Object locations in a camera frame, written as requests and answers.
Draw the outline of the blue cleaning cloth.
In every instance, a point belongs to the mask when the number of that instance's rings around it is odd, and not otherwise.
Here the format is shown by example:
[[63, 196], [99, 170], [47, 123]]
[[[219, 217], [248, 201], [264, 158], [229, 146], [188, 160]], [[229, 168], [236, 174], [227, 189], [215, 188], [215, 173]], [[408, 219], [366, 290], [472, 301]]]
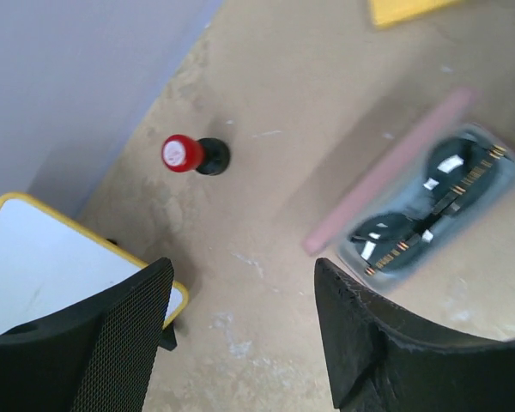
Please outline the blue cleaning cloth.
[[[435, 234], [433, 243], [413, 263], [401, 270], [381, 271], [372, 277], [366, 276], [364, 274], [365, 261], [360, 257], [360, 253], [356, 251], [355, 246], [349, 242], [348, 236], [363, 221], [373, 215], [390, 211], [401, 211], [410, 206], [413, 203], [413, 199], [419, 196], [422, 191], [425, 167], [430, 152], [438, 143], [451, 136], [467, 138], [487, 147], [496, 144], [507, 150], [506, 157], [500, 162], [499, 171], [494, 182], [471, 207], [456, 217], [450, 218], [447, 222], [441, 223], [433, 231]], [[499, 139], [483, 128], [476, 124], [465, 124], [419, 153], [415, 164], [407, 172], [403, 173], [394, 182], [388, 184], [355, 218], [349, 221], [347, 229], [343, 231], [342, 237], [336, 245], [338, 257], [369, 288], [380, 293], [386, 293], [412, 276], [432, 255], [437, 253], [443, 246], [451, 243], [514, 185], [515, 154], [503, 146]]]

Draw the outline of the metal frame sunglasses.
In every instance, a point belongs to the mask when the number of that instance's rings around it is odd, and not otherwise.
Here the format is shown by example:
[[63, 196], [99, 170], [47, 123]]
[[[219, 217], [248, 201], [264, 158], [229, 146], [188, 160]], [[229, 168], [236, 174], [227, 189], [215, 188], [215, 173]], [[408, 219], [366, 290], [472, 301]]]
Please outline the metal frame sunglasses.
[[434, 230], [477, 202], [494, 182], [507, 150], [451, 136], [427, 159], [419, 196], [401, 211], [373, 215], [348, 236], [365, 261], [364, 274], [401, 270], [435, 238]]

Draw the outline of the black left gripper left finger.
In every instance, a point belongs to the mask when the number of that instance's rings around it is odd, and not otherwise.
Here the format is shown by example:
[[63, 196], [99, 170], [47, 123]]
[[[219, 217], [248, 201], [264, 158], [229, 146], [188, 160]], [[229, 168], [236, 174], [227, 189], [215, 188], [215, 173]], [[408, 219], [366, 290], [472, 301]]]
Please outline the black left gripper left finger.
[[140, 411], [173, 285], [160, 258], [0, 335], [0, 411]]

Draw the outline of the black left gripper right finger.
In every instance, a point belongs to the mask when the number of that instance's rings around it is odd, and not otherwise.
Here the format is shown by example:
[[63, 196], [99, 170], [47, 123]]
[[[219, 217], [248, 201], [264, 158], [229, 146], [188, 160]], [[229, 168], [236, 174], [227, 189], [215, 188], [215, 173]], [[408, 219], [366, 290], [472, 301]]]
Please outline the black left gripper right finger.
[[335, 409], [515, 411], [515, 339], [422, 318], [327, 258], [315, 263], [314, 290]]

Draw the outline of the pink glasses case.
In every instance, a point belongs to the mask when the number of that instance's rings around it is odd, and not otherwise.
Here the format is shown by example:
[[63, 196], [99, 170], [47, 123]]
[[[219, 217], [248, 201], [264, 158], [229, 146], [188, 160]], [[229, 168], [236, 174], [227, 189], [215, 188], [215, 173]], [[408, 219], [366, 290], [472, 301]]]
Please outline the pink glasses case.
[[304, 238], [306, 253], [333, 246], [386, 293], [501, 199], [515, 186], [515, 151], [464, 120], [475, 97], [457, 88], [413, 125]]

